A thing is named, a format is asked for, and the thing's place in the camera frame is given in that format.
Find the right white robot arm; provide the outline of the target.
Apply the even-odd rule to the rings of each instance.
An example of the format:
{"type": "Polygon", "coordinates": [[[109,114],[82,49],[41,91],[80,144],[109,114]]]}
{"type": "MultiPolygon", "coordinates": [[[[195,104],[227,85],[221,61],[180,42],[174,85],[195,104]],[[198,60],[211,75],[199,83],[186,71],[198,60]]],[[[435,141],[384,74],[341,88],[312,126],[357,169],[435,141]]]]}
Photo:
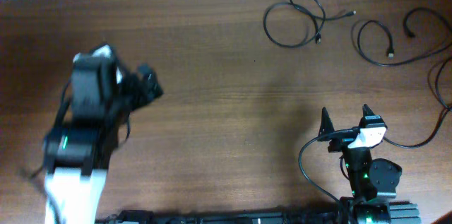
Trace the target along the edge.
{"type": "Polygon", "coordinates": [[[368,105],[357,126],[336,130],[325,107],[322,108],[319,139],[329,142],[328,152],[341,153],[352,190],[351,198],[341,199],[349,221],[390,223],[389,201],[396,197],[402,175],[401,166],[384,159],[373,159],[371,149],[378,146],[387,130],[381,116],[368,105]]]}

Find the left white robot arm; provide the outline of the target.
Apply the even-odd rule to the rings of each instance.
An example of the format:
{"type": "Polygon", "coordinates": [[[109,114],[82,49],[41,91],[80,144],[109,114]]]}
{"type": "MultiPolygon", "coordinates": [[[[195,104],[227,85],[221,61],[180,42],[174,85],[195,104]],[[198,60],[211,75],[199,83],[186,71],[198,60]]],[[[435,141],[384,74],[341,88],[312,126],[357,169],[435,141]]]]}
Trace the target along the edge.
{"type": "Polygon", "coordinates": [[[73,58],[73,71],[55,122],[44,138],[46,223],[94,223],[119,128],[130,114],[163,95],[147,64],[127,69],[102,43],[73,58]]]}

